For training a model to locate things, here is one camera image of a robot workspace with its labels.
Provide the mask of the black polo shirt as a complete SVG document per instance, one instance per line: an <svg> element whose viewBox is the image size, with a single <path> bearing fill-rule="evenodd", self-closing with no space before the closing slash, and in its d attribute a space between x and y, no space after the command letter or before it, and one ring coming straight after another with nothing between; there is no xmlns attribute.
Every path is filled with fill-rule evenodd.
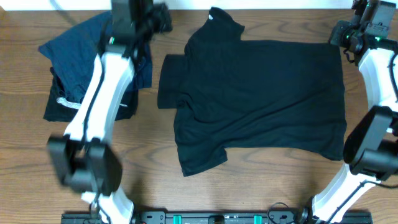
<svg viewBox="0 0 398 224"><path fill-rule="evenodd" d="M231 147L289 147L343 157L345 86L340 50L328 43L243 40L224 10L168 54L157 106L175 109L175 143L185 176L227 160Z"/></svg>

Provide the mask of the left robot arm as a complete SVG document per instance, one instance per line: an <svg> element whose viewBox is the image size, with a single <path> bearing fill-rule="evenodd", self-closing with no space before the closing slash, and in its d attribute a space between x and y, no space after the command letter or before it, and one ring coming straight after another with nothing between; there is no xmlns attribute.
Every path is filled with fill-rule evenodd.
<svg viewBox="0 0 398 224"><path fill-rule="evenodd" d="M138 71L144 45L155 34L172 31L165 2L112 1L110 34L106 26L96 46L93 75L75 117L63 136L51 135L50 158L61 185L89 204L85 216L70 223L140 223L121 180L123 167L111 150L114 122L128 85Z"/></svg>

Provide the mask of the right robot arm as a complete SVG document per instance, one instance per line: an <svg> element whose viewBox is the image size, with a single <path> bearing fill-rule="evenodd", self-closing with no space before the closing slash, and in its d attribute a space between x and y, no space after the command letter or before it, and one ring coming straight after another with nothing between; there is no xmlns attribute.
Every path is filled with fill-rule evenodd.
<svg viewBox="0 0 398 224"><path fill-rule="evenodd" d="M348 136L339 172L309 200L296 223L372 223L350 207L371 188L397 175L397 41L388 38L396 3L354 1L350 21L338 21L329 43L344 49L363 76L369 111Z"/></svg>

